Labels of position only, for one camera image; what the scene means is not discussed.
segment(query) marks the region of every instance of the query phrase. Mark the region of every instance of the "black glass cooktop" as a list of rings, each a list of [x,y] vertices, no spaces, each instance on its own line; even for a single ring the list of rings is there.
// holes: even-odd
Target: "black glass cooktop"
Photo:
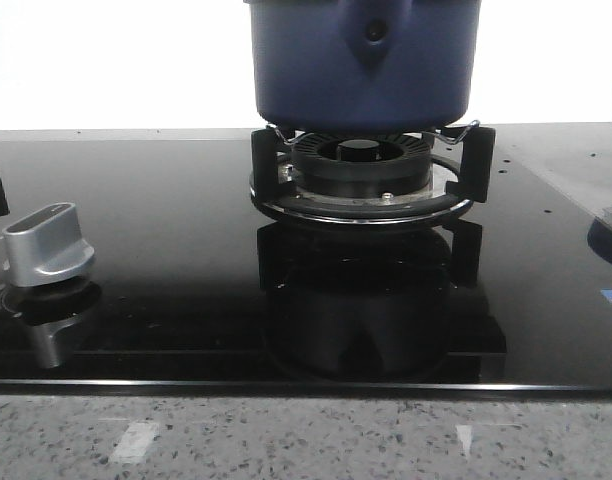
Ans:
[[[408,233],[281,226],[249,173],[244,137],[0,142],[0,392],[612,396],[612,231],[512,158]],[[92,273],[7,285],[56,202]]]

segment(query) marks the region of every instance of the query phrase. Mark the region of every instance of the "countertop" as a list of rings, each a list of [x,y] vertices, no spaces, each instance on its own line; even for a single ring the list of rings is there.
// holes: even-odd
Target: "countertop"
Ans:
[[[498,151],[612,226],[612,124],[496,128]],[[612,403],[0,396],[0,478],[612,479]]]

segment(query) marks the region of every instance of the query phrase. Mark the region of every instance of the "white wall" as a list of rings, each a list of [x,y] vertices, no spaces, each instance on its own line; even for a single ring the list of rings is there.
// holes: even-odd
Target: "white wall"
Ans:
[[[612,0],[484,0],[466,118],[612,121]],[[241,0],[0,0],[0,129],[262,123]]]

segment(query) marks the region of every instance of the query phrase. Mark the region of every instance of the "silver knob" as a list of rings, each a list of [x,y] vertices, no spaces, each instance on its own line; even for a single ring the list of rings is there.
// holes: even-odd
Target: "silver knob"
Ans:
[[[95,250],[82,237],[74,203],[55,203],[4,229],[8,281],[18,287],[85,274]]]

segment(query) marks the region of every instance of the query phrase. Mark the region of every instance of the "blue pot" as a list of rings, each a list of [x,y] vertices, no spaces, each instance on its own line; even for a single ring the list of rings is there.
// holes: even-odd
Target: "blue pot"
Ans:
[[[399,133],[466,112],[480,0],[245,1],[267,121]]]

